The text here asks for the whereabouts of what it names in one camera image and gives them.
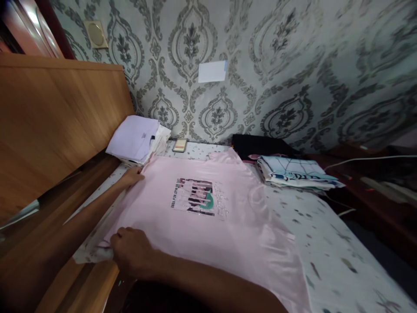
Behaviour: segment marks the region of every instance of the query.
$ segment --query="hand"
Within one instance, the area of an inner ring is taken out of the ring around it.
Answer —
[[[129,168],[119,179],[118,183],[122,184],[124,188],[127,188],[140,180],[144,180],[145,176],[141,175],[141,171],[142,169],[140,167]]]
[[[154,278],[163,254],[152,248],[142,230],[121,227],[110,238],[114,261],[121,272],[140,280]]]

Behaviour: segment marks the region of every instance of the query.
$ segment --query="white cable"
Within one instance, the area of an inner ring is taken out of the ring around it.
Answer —
[[[333,165],[329,165],[328,167],[326,167],[325,169],[324,169],[324,171],[325,170],[327,170],[327,169],[329,169],[329,168],[331,168],[331,167],[333,167],[333,166],[336,166],[336,165],[341,165],[341,164],[344,164],[344,163],[347,163],[347,162],[350,162],[350,161],[356,161],[356,160],[378,160],[378,159],[392,159],[392,158],[395,158],[395,157],[417,157],[417,156],[382,156],[382,157],[376,157],[376,158],[359,158],[359,159],[349,159],[349,160],[346,160],[346,161],[343,161],[343,162],[340,162],[340,163],[336,163],[336,164],[333,164]]]
[[[345,207],[347,207],[347,208],[349,208],[349,209],[350,209],[350,210],[344,211],[344,212],[342,212],[342,213],[339,213],[339,214],[338,214],[338,217],[341,217],[342,215],[345,215],[345,214],[348,214],[348,213],[350,213],[350,212],[356,211],[356,209],[354,209],[354,208],[353,208],[353,207],[351,207],[351,206],[348,206],[348,205],[346,205],[346,204],[343,204],[343,203],[340,203],[340,202],[338,202],[338,201],[336,201],[336,200],[333,200],[333,199],[332,199],[332,198],[330,198],[327,194],[326,194],[326,197],[327,197],[327,198],[329,198],[331,201],[336,202],[336,203],[338,203],[338,204],[340,204],[340,205],[343,205],[343,206],[345,206]]]

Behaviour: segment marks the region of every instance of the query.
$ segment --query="bed sheet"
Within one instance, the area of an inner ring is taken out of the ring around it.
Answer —
[[[184,153],[174,153],[173,147],[174,143],[170,141],[165,156],[192,160],[208,160],[209,153],[229,148],[188,143]],[[252,165],[247,165],[258,175]],[[114,184],[124,171],[126,168],[120,165],[80,209]],[[269,207],[295,235],[312,312],[417,312],[413,301],[325,201],[311,193],[269,186],[265,186],[265,195]],[[99,226],[74,254],[77,263],[98,262],[112,257],[111,250],[92,248]]]

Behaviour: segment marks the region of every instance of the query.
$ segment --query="pink t-shirt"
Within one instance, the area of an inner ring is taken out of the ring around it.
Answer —
[[[289,313],[311,312],[294,235],[232,148],[209,161],[154,156],[142,173],[100,246],[120,227],[142,229],[156,249],[261,285]]]

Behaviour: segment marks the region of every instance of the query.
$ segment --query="damask wallpaper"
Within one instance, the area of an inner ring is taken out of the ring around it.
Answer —
[[[415,0],[51,0],[79,60],[125,68],[138,115],[192,141],[233,133],[313,152],[417,121]],[[109,49],[91,48],[100,20]],[[199,63],[228,60],[226,81]]]

